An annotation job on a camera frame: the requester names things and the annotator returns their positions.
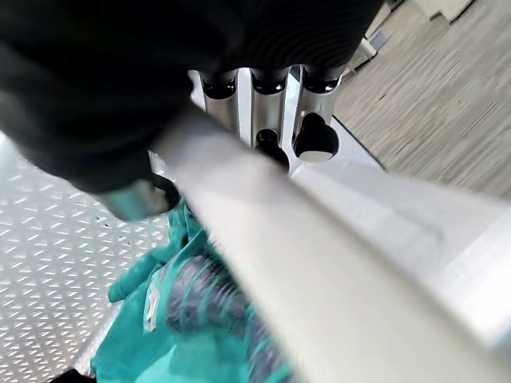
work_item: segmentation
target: metal bar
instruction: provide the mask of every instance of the metal bar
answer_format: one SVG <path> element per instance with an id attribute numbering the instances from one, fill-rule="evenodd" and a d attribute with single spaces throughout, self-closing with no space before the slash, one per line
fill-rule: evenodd
<path id="1" fill-rule="evenodd" d="M 509 381 L 424 290 L 197 107 L 155 149 L 310 381 Z"/>

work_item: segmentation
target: blurry object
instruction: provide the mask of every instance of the blurry object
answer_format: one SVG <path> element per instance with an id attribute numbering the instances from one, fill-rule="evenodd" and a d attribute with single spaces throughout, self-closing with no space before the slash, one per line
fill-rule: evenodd
<path id="1" fill-rule="evenodd" d="M 366 64 L 368 61 L 372 60 L 373 57 L 375 57 L 377 54 L 378 51 L 371 45 L 371 43 L 366 38 L 363 38 L 360 41 L 360 45 L 355 51 L 355 54 L 353 55 L 351 60 L 348 61 L 347 68 L 344 70 L 343 74 L 348 74 L 349 72 L 357 74 L 356 69 L 359 66 Z"/>
<path id="2" fill-rule="evenodd" d="M 387 20 L 387 18 L 390 16 L 390 13 L 392 12 L 392 8 L 387 2 L 384 2 L 382 4 L 382 8 L 380 8 L 380 11 L 376 14 L 376 17 L 374 18 L 373 22 L 370 24 L 369 28 L 367 28 L 366 37 L 371 39 L 373 34 L 382 26 L 382 24 Z"/>
<path id="3" fill-rule="evenodd" d="M 448 22 L 455 21 L 472 2 L 473 0 L 414 0 L 430 20 L 441 14 Z"/>

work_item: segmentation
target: black sleeve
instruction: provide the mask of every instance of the black sleeve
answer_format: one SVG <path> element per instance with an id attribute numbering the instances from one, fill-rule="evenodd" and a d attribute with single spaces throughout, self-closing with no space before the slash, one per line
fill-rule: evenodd
<path id="1" fill-rule="evenodd" d="M 28 160 L 85 192 L 150 176 L 147 150 L 192 90 L 185 58 L 207 57 L 180 48 L 169 14 L 122 4 L 0 4 L 0 127 Z"/>

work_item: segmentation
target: white tag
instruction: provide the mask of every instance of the white tag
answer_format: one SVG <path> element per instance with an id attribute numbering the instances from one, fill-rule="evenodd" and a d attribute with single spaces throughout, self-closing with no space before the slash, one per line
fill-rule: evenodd
<path id="1" fill-rule="evenodd" d="M 158 302 L 160 301 L 160 292 L 151 283 L 149 287 L 149 307 L 145 315 L 145 330 L 152 333 L 156 329 L 156 316 Z"/>

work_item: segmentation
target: cylindrical holder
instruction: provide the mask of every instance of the cylindrical holder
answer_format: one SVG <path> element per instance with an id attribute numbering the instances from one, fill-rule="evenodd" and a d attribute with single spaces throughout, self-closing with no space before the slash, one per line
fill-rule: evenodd
<path id="1" fill-rule="evenodd" d="M 289 68 L 251 69 L 252 115 L 251 146 L 289 169 L 282 140 L 284 105 Z"/>
<path id="2" fill-rule="evenodd" d="M 234 134 L 240 136 L 237 74 L 237 70 L 216 74 L 201 73 L 200 79 L 206 111 Z"/>
<path id="3" fill-rule="evenodd" d="M 293 149 L 298 157 L 312 151 L 333 156 L 339 150 L 339 138 L 329 124 L 344 68 L 302 67 L 293 132 Z"/>
<path id="4" fill-rule="evenodd" d="M 180 201 L 174 183 L 154 173 L 150 180 L 139 179 L 124 188 L 92 196 L 124 221 L 137 221 L 165 213 Z"/>

